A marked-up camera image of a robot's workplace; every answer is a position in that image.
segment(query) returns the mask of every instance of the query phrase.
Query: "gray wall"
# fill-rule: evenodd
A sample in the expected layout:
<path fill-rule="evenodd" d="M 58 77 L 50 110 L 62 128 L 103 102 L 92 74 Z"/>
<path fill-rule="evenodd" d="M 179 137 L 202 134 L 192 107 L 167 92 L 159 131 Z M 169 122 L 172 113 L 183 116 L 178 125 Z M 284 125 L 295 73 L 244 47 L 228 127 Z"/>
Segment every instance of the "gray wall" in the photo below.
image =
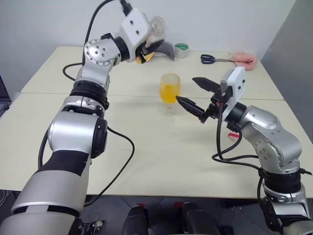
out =
<path fill-rule="evenodd" d="M 262 63 L 313 142 L 312 0 L 295 2 Z"/>

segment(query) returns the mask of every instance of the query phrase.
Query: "scissors handle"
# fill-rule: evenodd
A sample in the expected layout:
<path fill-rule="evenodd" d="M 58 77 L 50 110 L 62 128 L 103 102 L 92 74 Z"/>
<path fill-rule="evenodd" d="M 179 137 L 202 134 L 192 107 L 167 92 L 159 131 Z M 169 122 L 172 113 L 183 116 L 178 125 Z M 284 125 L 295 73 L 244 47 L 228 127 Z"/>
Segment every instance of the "scissors handle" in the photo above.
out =
<path fill-rule="evenodd" d="M 214 60 L 201 59 L 201 63 L 203 63 L 204 65 L 210 65 L 215 63 L 215 59 Z"/>
<path fill-rule="evenodd" d="M 215 63 L 215 61 L 216 61 L 214 56 L 207 55 L 207 54 L 202 54 L 200 56 L 200 59 L 201 59 L 201 63 L 203 63 L 204 65 L 210 65 L 210 64 Z"/>

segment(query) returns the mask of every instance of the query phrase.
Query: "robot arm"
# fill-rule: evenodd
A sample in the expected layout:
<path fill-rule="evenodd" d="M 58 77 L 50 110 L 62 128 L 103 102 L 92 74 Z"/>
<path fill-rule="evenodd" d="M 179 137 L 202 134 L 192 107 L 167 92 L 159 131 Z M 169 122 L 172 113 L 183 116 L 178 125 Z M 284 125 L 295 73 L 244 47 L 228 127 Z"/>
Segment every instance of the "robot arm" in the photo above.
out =
<path fill-rule="evenodd" d="M 124 13 L 127 16 L 116 38 L 106 34 L 85 44 L 85 62 L 48 129 L 52 156 L 28 180 L 11 209 L 13 215 L 3 221 L 0 234 L 82 233 L 79 216 L 87 193 L 89 166 L 106 146 L 108 124 L 104 114 L 109 107 L 109 72 L 122 61 L 143 58 L 164 40 L 155 37 L 156 33 L 162 35 L 164 26 L 156 28 L 135 8 Z"/>
<path fill-rule="evenodd" d="M 265 197 L 259 198 L 267 226 L 283 235 L 307 235 L 313 232 L 305 188 L 300 182 L 301 144 L 280 124 L 272 113 L 238 102 L 245 89 L 244 68 L 229 71 L 221 85 L 206 78 L 193 80 L 203 89 L 214 92 L 208 109 L 177 96 L 177 101 L 188 112 L 204 123 L 208 117 L 222 118 L 232 131 L 241 131 L 258 155 L 262 168 L 259 171 Z M 220 104 L 223 115 L 219 117 Z"/>

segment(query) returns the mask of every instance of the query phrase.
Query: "laptop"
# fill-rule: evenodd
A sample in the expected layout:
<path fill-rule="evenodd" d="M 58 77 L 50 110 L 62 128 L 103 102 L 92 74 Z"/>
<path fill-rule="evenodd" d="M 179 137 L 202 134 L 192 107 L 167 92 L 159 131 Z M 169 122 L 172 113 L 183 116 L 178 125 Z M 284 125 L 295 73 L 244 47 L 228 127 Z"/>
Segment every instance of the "laptop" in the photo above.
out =
<path fill-rule="evenodd" d="M 8 110 L 11 104 L 11 100 L 6 90 L 3 80 L 0 76 L 0 117 L 4 111 Z"/>

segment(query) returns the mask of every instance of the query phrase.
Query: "scissors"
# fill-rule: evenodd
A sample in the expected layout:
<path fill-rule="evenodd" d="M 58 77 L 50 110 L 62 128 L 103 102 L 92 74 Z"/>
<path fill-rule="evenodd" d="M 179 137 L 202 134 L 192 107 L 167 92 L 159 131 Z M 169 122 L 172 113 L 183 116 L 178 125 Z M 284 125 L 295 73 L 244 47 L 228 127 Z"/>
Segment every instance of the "scissors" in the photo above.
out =
<path fill-rule="evenodd" d="M 204 65 L 210 65 L 215 62 L 232 62 L 231 60 L 227 60 L 227 59 L 215 59 L 214 56 L 206 55 L 206 54 L 202 54 L 200 59 L 201 59 L 201 63 L 203 63 Z"/>

